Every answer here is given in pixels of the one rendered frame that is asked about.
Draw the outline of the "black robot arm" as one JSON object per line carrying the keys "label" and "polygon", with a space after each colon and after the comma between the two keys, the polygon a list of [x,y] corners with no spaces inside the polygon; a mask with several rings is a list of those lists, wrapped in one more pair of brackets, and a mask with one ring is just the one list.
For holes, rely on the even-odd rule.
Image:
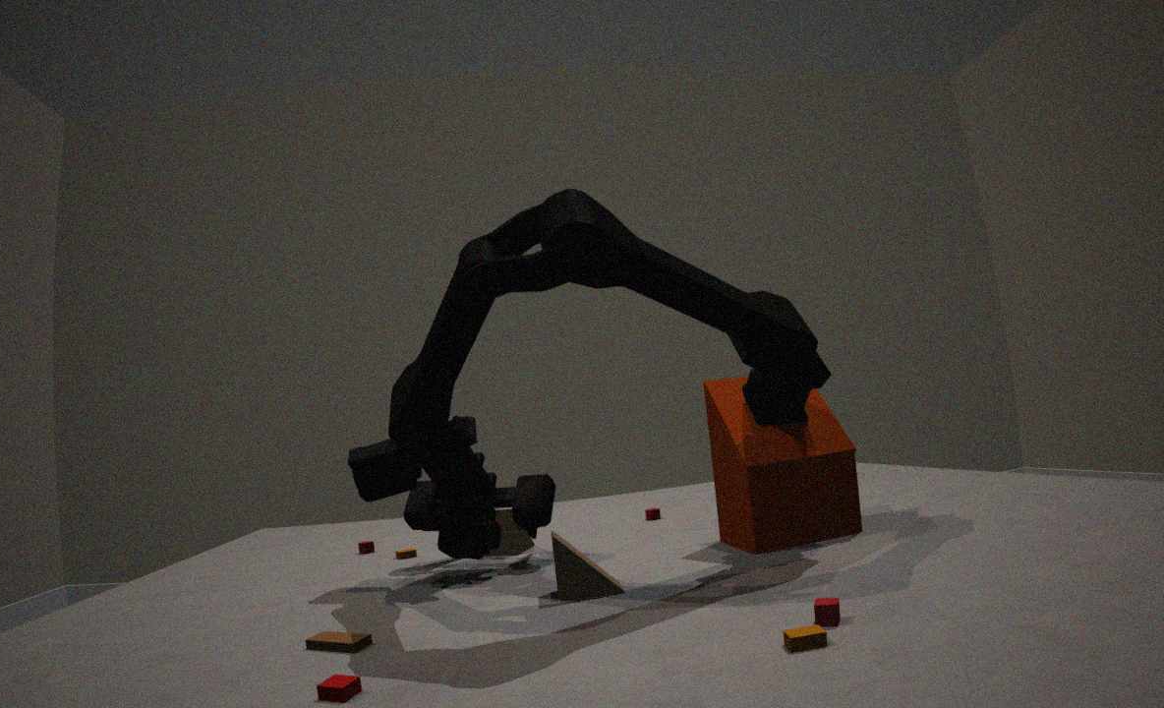
{"label": "black robot arm", "polygon": [[[542,252],[521,256],[539,243]],[[759,425],[807,422],[808,394],[831,375],[816,351],[819,341],[790,300],[728,285],[633,236],[582,190],[565,189],[460,252],[428,339],[390,392],[390,439],[349,449],[363,501],[416,490],[423,469],[445,490],[473,477],[475,418],[448,418],[453,385],[494,299],[567,282],[632,288],[726,332],[741,363],[754,368],[741,389]],[[442,501],[442,510],[436,546],[450,559],[481,560],[499,550],[501,525],[483,495]]]}

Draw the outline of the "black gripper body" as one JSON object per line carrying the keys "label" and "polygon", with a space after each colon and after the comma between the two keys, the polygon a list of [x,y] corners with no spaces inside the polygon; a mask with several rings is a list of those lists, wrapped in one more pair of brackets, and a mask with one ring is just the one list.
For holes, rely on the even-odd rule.
{"label": "black gripper body", "polygon": [[412,530],[428,530],[439,524],[443,515],[442,501],[464,502],[475,495],[483,495],[487,502],[497,507],[513,507],[513,518],[519,528],[547,528],[553,515],[555,484],[548,474],[521,475],[516,487],[494,487],[496,475],[484,469],[482,453],[475,453],[476,470],[461,487],[445,490],[433,481],[417,481],[417,489],[410,490],[405,507],[405,521]]}

